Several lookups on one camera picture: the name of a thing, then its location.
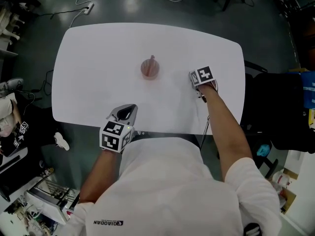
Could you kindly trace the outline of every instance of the shoe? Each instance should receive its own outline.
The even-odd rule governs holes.
[[[59,146],[61,148],[64,148],[65,150],[69,150],[69,144],[66,142],[66,140],[63,138],[61,133],[56,132],[54,135],[55,141],[56,141],[56,146]]]

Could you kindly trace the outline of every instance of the extension cord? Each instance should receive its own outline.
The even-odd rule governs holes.
[[[88,5],[88,9],[86,9],[86,10],[84,11],[84,14],[85,14],[85,15],[89,15],[89,13],[90,13],[91,10],[93,9],[93,7],[94,7],[94,3],[93,3],[93,2],[90,2],[89,5]]]

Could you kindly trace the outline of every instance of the white table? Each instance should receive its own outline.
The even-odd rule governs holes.
[[[140,65],[160,64],[153,81]],[[188,72],[210,66],[219,94],[240,122],[245,95],[242,49],[203,32],[153,24],[114,23],[69,29],[53,76],[55,120],[100,127],[116,107],[138,106],[135,129],[202,134],[208,110],[196,97]]]

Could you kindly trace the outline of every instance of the gray floor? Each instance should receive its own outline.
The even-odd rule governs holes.
[[[37,13],[74,10],[76,0],[40,0]],[[165,24],[207,32],[239,43],[246,60],[257,63],[270,72],[285,72],[297,67],[286,21],[278,15],[272,0],[254,0],[255,7],[232,0],[222,12],[224,0],[93,0],[95,7],[89,16],[79,17],[74,27],[112,22]],[[54,68],[63,35],[76,13],[39,17],[22,29],[21,40],[13,51],[19,54],[13,77],[25,79],[24,89],[40,88],[45,74]],[[43,96],[36,104],[51,106],[51,97]],[[62,124],[70,144],[70,151],[54,146],[42,148],[48,164],[56,169],[61,184],[79,188],[90,171],[98,153],[98,129]],[[212,138],[206,140],[202,155],[216,179],[220,179],[220,165]],[[284,163],[286,152],[273,151],[273,158]]]

